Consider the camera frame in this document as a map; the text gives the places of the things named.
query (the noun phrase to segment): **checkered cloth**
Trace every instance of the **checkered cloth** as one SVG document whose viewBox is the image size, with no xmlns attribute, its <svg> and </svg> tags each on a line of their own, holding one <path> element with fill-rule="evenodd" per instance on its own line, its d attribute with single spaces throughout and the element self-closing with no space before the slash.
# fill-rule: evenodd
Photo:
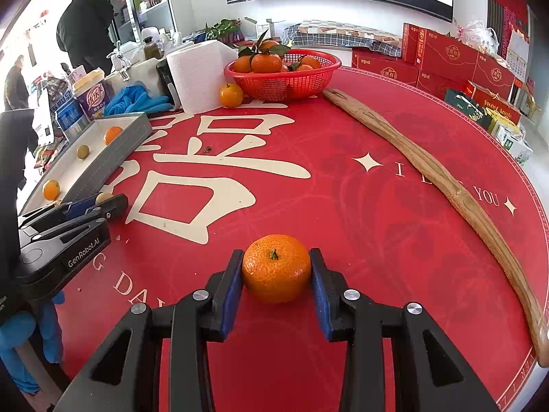
<svg viewBox="0 0 549 412">
<path fill-rule="evenodd" d="M 284 45 L 292 41 L 292 46 L 366 46 L 372 51 L 391 57 L 400 57 L 402 45 L 401 38 L 393 34 L 352 24 L 320 20 L 293 24 L 284 30 L 280 40 Z"/>
</svg>

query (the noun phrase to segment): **white tray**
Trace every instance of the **white tray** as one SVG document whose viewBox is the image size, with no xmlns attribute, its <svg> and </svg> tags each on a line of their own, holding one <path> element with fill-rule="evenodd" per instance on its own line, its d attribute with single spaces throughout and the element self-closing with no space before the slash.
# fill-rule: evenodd
<svg viewBox="0 0 549 412">
<path fill-rule="evenodd" d="M 112 126 L 121 127 L 122 133 L 106 146 L 103 137 Z M 99 192 L 109 176 L 152 131 L 145 113 L 108 116 L 94 120 L 75 143 L 55 159 L 21 212 L 26 214 L 51 203 L 42 195 L 42 185 L 48 180 L 56 180 L 59 183 L 61 193 L 57 199 L 64 202 L 77 201 Z M 90 148 L 90 154 L 81 160 L 76 156 L 76 149 L 84 144 Z"/>
</svg>

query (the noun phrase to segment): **red gift box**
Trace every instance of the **red gift box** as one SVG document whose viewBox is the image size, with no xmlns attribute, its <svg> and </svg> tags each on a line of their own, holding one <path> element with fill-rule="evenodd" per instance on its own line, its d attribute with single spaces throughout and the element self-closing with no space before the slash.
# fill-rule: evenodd
<svg viewBox="0 0 549 412">
<path fill-rule="evenodd" d="M 513 86 L 514 74 L 492 57 L 479 53 L 471 81 L 499 94 L 502 99 L 507 99 Z"/>
<path fill-rule="evenodd" d="M 497 94 L 473 82 L 468 82 L 465 95 L 473 99 L 482 108 L 488 107 L 509 118 L 514 124 L 521 120 L 521 112 Z"/>
<path fill-rule="evenodd" d="M 448 88 L 462 92 L 465 89 L 465 84 L 451 81 L 433 73 L 419 71 L 416 87 L 444 100 Z"/>
<path fill-rule="evenodd" d="M 416 86 L 419 70 L 404 60 L 385 54 L 374 53 L 366 48 L 352 49 L 352 67 L 380 74 L 399 82 Z"/>
<path fill-rule="evenodd" d="M 473 78 L 479 52 L 463 43 L 425 28 L 419 30 L 416 67 L 454 82 Z"/>
<path fill-rule="evenodd" d="M 415 24 L 404 23 L 400 58 L 409 64 L 415 64 L 416 62 L 417 40 L 420 29 Z"/>
</svg>

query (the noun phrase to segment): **plastic bag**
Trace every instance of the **plastic bag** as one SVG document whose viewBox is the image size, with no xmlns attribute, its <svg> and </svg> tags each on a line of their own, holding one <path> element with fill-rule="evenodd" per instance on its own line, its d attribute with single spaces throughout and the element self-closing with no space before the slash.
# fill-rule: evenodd
<svg viewBox="0 0 549 412">
<path fill-rule="evenodd" d="M 492 28 L 486 28 L 481 20 L 472 20 L 462 28 L 457 25 L 458 39 L 483 54 L 495 57 L 498 55 L 498 36 Z"/>
</svg>

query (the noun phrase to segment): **black box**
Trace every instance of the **black box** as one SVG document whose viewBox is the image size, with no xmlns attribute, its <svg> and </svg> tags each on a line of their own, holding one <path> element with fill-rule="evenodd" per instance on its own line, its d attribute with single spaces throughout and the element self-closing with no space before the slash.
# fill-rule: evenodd
<svg viewBox="0 0 549 412">
<path fill-rule="evenodd" d="M 457 108 L 460 112 L 468 116 L 470 119 L 474 120 L 485 130 L 488 130 L 488 128 L 490 127 L 492 117 L 488 115 L 484 111 L 484 108 L 482 108 L 478 103 L 472 101 L 463 93 L 448 88 L 448 90 L 446 90 L 446 96 L 444 97 L 444 101 L 454 108 Z"/>
</svg>

